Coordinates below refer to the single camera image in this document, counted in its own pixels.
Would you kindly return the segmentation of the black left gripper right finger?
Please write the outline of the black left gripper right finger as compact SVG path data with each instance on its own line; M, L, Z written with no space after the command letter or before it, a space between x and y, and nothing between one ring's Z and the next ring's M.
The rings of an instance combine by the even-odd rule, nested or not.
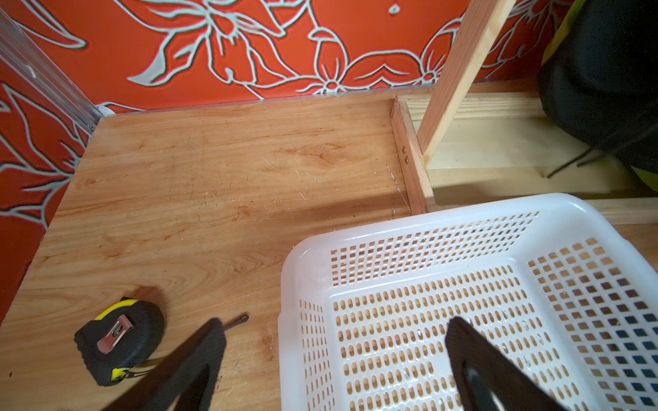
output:
M447 352L465 410L562 410L460 317L447 327Z

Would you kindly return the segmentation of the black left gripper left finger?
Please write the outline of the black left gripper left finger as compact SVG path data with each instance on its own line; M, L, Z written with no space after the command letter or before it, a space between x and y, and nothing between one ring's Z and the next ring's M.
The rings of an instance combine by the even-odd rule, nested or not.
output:
M222 322L212 318L106 410L208 410L226 350Z

